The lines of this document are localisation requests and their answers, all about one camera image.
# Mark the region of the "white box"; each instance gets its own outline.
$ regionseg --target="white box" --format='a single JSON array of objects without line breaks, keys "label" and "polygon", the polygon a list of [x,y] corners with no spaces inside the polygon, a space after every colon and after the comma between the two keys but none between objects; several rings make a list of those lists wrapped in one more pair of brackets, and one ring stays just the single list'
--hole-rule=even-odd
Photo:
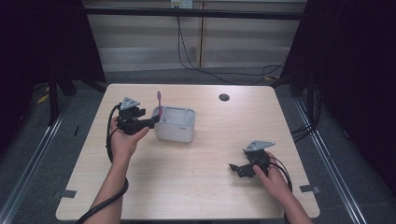
[{"label": "white box", "polygon": [[[191,142],[194,138],[195,111],[188,108],[163,105],[160,121],[154,126],[155,135],[162,140]],[[157,106],[152,116],[159,114]]]}]

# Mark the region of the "human hand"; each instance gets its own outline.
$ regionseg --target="human hand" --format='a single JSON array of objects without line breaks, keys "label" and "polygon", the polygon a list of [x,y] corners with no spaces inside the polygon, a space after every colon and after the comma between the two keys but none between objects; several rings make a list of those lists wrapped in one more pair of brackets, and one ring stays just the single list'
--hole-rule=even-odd
[{"label": "human hand", "polygon": [[143,128],[134,135],[128,135],[117,128],[116,122],[117,117],[113,118],[110,124],[110,132],[114,132],[111,136],[113,163],[129,162],[136,150],[137,142],[149,132],[149,127]]},{"label": "human hand", "polygon": [[[268,156],[271,158],[270,162],[276,163],[276,160],[273,159],[275,156],[271,152],[267,153]],[[265,175],[265,173],[258,165],[254,165],[253,170],[264,185],[265,189],[268,191],[268,193],[277,200],[280,201],[283,197],[291,194],[285,178],[276,166],[270,164],[268,176]]]}]

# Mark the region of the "wooden table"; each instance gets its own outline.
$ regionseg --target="wooden table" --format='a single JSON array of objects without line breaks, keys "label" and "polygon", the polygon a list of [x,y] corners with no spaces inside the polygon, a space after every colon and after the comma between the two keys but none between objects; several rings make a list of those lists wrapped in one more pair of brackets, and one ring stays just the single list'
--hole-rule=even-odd
[{"label": "wooden table", "polygon": [[[275,92],[270,87],[113,84],[107,88],[87,140],[67,185],[75,198],[62,198],[56,217],[79,219],[90,208],[110,161],[106,126],[114,105],[128,96],[140,108],[163,105],[195,110],[195,136],[190,143],[157,139],[150,130],[132,156],[123,199],[122,219],[202,220],[283,217],[283,210],[257,177],[239,178],[229,163],[248,163],[242,149],[252,140],[275,142],[271,151],[287,167],[293,193],[310,217],[319,215],[304,167],[293,143]],[[230,96],[223,102],[222,93]]]}]

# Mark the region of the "black curtain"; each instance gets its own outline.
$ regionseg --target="black curtain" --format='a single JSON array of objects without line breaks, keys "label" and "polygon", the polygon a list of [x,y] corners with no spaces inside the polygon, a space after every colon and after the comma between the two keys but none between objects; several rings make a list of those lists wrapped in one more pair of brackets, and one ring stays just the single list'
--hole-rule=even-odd
[{"label": "black curtain", "polygon": [[0,4],[0,151],[7,147],[28,106],[33,86],[61,80],[106,82],[87,16],[79,0],[1,0]]},{"label": "black curtain", "polygon": [[[363,157],[396,195],[396,3],[375,0],[308,1],[282,76],[312,71],[326,105]],[[300,94],[307,73],[293,76]]]}]

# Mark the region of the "pink object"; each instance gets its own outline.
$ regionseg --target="pink object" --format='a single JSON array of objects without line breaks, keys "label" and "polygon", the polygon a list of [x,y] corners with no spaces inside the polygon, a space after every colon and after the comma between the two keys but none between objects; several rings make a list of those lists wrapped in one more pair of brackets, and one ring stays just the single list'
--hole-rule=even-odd
[{"label": "pink object", "polygon": [[158,114],[161,116],[163,115],[163,107],[161,106],[161,92],[157,91],[157,99],[158,99]]}]

